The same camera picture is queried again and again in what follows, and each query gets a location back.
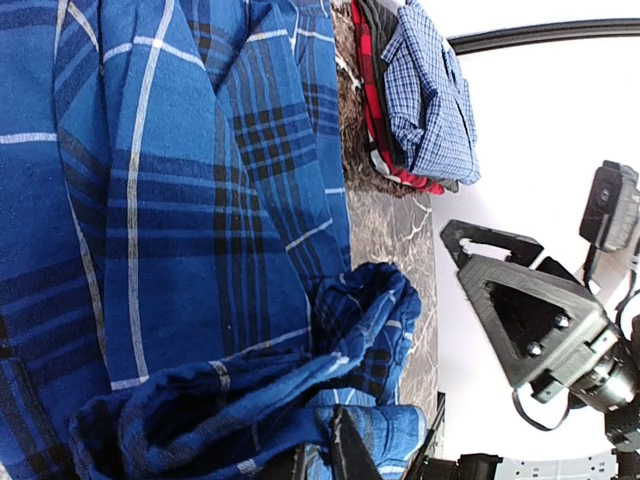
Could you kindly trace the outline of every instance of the blue checkered shirt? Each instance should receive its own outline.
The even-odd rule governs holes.
[[[0,462],[15,478],[249,475],[326,447],[324,388],[384,406],[362,425],[406,437],[372,451],[400,476],[423,433],[390,401],[419,300],[394,267],[349,273],[328,12],[0,5]],[[382,421],[398,415],[412,434]],[[297,428],[281,442],[283,419]]]
[[[469,86],[460,64],[417,0],[398,10],[382,59],[391,131],[417,175],[480,179]]]

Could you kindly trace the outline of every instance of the white wall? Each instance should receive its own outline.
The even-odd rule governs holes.
[[[425,2],[444,34],[531,22],[640,17],[640,2]],[[563,5],[573,8],[558,10]],[[521,47],[461,58],[478,127],[482,180],[433,197],[434,230],[452,218],[532,236],[570,270],[586,253],[578,236],[595,169],[604,159],[640,171],[640,39]],[[436,241],[440,388],[447,393],[445,456],[486,452],[531,460],[610,448],[602,416],[574,412],[538,432],[515,413],[502,370]],[[526,402],[552,423],[564,409]]]

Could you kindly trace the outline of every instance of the red and black fabric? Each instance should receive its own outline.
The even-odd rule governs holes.
[[[364,82],[365,119],[369,132],[369,156],[371,157],[371,162],[378,173],[393,182],[409,185],[421,192],[442,195],[444,193],[442,185],[427,177],[414,175],[393,165],[389,148],[389,132],[382,113],[382,106],[380,105],[378,87],[376,86],[371,30],[358,0],[352,0],[351,11],[356,31],[358,66]]]

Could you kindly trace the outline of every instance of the black metal rod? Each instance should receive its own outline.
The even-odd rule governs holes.
[[[505,28],[486,33],[462,35],[448,40],[456,55],[469,55],[536,43],[638,36],[640,36],[640,18],[610,18]]]

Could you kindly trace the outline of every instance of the bolt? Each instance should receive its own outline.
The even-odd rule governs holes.
[[[569,326],[569,317],[563,313],[556,315],[554,320],[556,322],[556,327],[558,328],[567,328]]]
[[[532,357],[537,357],[542,353],[542,346],[538,342],[531,342],[527,345],[527,353]]]

